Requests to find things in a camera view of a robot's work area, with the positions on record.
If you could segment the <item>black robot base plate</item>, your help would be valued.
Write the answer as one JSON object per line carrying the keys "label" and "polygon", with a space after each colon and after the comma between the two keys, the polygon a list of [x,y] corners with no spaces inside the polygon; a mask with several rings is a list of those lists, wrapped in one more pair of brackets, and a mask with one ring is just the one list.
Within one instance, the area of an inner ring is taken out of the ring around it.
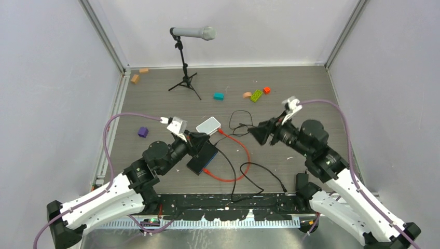
{"label": "black robot base plate", "polygon": [[153,209],[132,216],[158,214],[165,220],[208,221],[219,219],[242,221],[253,216],[256,221],[288,220],[291,216],[315,217],[314,211],[303,198],[295,194],[264,193],[239,202],[231,202],[227,194],[161,194]]}

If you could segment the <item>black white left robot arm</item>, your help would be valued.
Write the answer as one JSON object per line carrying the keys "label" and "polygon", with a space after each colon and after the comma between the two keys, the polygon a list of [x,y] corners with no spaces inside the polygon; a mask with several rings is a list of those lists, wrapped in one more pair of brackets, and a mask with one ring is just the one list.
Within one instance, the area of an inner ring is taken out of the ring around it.
{"label": "black white left robot arm", "polygon": [[113,219],[140,212],[155,214],[159,208],[154,190],[158,177],[187,155],[198,159],[209,140],[209,134],[186,130],[183,137],[175,135],[172,144],[153,142],[140,159],[103,186],[76,200],[50,202],[47,216],[55,248],[72,247],[97,226]]}

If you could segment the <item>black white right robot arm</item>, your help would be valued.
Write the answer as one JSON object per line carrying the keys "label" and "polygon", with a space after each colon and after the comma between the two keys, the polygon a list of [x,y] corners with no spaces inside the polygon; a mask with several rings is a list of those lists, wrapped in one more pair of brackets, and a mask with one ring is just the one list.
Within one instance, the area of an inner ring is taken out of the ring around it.
{"label": "black white right robot arm", "polygon": [[409,248],[421,233],[415,223],[397,218],[368,190],[361,194],[363,184],[351,176],[345,159],[328,146],[328,133],[319,121],[309,119],[297,128],[271,118],[248,131],[261,145],[271,136],[271,145],[282,142],[303,155],[308,172],[346,201],[341,204],[318,185],[307,182],[296,190],[296,206],[301,212],[314,210],[327,216],[364,248]]}

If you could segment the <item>black network switch blue ports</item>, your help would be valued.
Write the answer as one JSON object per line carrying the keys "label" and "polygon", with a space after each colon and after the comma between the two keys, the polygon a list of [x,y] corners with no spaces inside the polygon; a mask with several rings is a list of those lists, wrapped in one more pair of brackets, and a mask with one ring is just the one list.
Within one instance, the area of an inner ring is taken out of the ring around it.
{"label": "black network switch blue ports", "polygon": [[206,142],[199,153],[192,157],[186,166],[196,175],[200,175],[217,153],[218,149],[211,142]]}

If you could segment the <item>white router box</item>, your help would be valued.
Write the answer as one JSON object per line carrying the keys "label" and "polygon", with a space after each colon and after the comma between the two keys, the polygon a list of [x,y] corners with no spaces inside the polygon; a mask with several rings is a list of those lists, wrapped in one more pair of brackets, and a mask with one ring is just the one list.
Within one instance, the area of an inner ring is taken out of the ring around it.
{"label": "white router box", "polygon": [[196,126],[196,130],[200,133],[206,133],[207,135],[212,136],[221,127],[221,123],[215,117],[210,117]]}

